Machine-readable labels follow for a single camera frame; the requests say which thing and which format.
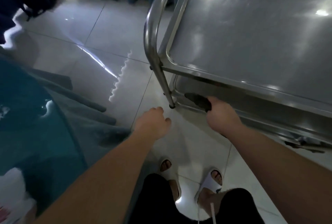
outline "metal surface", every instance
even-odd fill
[[[157,53],[157,34],[161,16],[164,12],[168,0],[153,0],[151,8],[147,14],[144,24],[144,51],[145,55],[156,75],[159,84],[169,102],[170,107],[174,107],[174,101],[168,88],[165,75],[160,68],[161,62]]]
[[[177,103],[186,107],[200,110],[183,96],[184,93],[213,95],[228,102],[242,122],[251,128],[286,139],[305,136],[332,144],[331,118],[257,98],[239,89],[216,87],[182,76],[174,75],[170,88]]]
[[[179,0],[162,68],[332,117],[331,1]]]

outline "slide sandal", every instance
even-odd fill
[[[220,176],[222,177],[222,173],[217,169],[217,168],[212,168],[209,173],[207,174],[207,176],[205,177],[204,182],[202,183],[202,185],[200,186],[200,188],[198,189],[198,192],[195,195],[195,203],[197,204],[197,200],[198,200],[198,196],[200,194],[200,192],[203,190],[203,188],[207,188],[210,189],[212,192],[214,193],[219,193],[222,186],[219,185],[211,176],[211,173],[213,171],[217,171]]]
[[[161,172],[161,171],[160,171],[161,165],[162,165],[162,163],[164,163],[164,161],[166,161],[166,160],[168,160],[169,162],[171,162],[171,167],[168,168],[166,171]],[[168,181],[168,180],[175,180],[175,181],[176,181],[176,184],[177,184],[177,186],[178,186],[178,191],[179,191],[179,197],[178,197],[176,200],[178,200],[178,199],[180,199],[180,197],[181,197],[181,187],[180,187],[180,183],[179,183],[179,177],[178,177],[178,175],[177,175],[176,172],[175,172],[175,167],[176,167],[176,166],[175,166],[175,164],[172,162],[171,159],[169,159],[169,158],[163,158],[163,159],[161,160],[160,164],[159,164],[159,172],[160,172],[160,175],[161,175],[164,179],[166,179],[167,181]]]

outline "foot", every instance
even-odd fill
[[[211,172],[211,177],[216,181],[219,185],[222,185],[222,176],[217,170],[213,170]],[[211,197],[212,195],[215,195],[216,192],[211,191],[208,188],[203,188],[200,194],[198,195],[197,204],[200,208],[203,208],[204,202],[206,202],[206,199]]]
[[[171,168],[171,166],[172,166],[171,162],[169,160],[165,160],[160,166],[160,171],[164,172],[167,169]],[[178,184],[176,183],[175,180],[169,180],[168,183],[172,190],[173,199],[174,201],[176,201],[179,197]]]

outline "person's left hand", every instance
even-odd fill
[[[151,108],[139,117],[135,124],[134,132],[140,132],[153,140],[165,136],[171,127],[171,119],[164,118],[162,107]]]

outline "hand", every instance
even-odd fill
[[[242,125],[235,110],[226,102],[208,96],[212,109],[207,112],[206,120],[211,129],[227,137],[227,133]]]
[[[171,119],[164,118],[162,107],[151,108],[137,119],[134,132],[141,132],[154,141],[166,135],[171,128]]]

